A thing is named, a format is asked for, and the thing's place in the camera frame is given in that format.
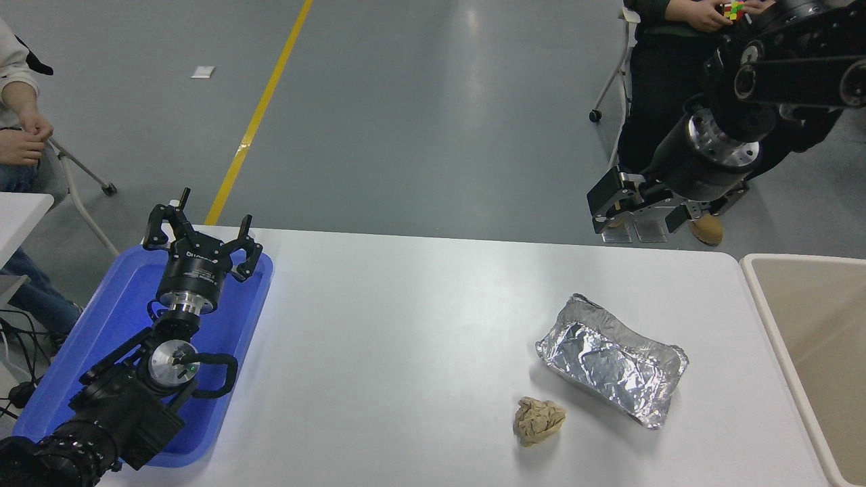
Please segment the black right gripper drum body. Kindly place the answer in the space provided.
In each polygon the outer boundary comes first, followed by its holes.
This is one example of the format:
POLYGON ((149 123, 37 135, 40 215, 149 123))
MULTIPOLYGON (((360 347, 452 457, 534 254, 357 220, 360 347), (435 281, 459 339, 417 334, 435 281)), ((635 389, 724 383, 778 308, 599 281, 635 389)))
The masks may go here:
POLYGON ((754 169, 755 142, 725 135, 714 121, 680 121, 656 148, 643 176, 687 200, 709 202, 754 169))

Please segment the person's right hand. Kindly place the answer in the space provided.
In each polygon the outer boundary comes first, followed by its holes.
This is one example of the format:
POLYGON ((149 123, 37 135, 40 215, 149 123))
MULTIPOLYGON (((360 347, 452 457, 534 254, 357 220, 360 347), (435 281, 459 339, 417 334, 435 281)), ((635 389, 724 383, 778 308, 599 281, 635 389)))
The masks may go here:
POLYGON ((1 130, 1 164, 35 166, 44 148, 44 140, 37 135, 13 129, 1 130))
POLYGON ((733 25, 733 21, 718 12, 721 1, 668 1, 664 19, 688 24, 697 31, 712 33, 733 25))

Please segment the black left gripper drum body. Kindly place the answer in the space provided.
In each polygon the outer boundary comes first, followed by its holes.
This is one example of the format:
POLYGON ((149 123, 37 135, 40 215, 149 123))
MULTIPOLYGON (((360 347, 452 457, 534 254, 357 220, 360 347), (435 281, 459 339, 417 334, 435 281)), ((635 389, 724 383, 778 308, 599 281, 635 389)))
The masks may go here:
POLYGON ((219 302, 231 260, 219 253, 223 241, 216 238, 183 238, 169 247, 169 261, 158 286, 161 303, 171 295, 189 292, 206 303, 219 302))

